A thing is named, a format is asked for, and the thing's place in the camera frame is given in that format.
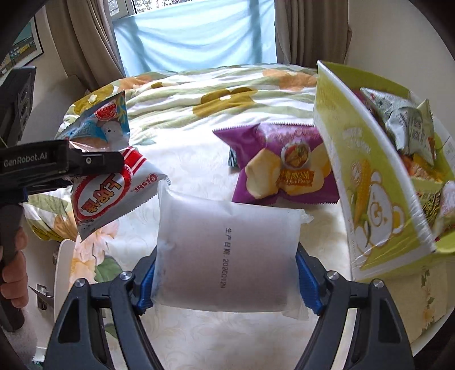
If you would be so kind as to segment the left hand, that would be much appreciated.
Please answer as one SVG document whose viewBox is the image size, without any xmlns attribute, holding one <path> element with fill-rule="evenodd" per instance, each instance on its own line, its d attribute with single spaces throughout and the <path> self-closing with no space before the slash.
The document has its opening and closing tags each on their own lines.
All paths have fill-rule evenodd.
<svg viewBox="0 0 455 370">
<path fill-rule="evenodd" d="M 23 250 L 28 244 L 28 237 L 22 227 L 15 235 L 16 255 L 7 264 L 1 274 L 1 295 L 16 308 L 22 309 L 28 304 L 28 274 Z"/>
</svg>

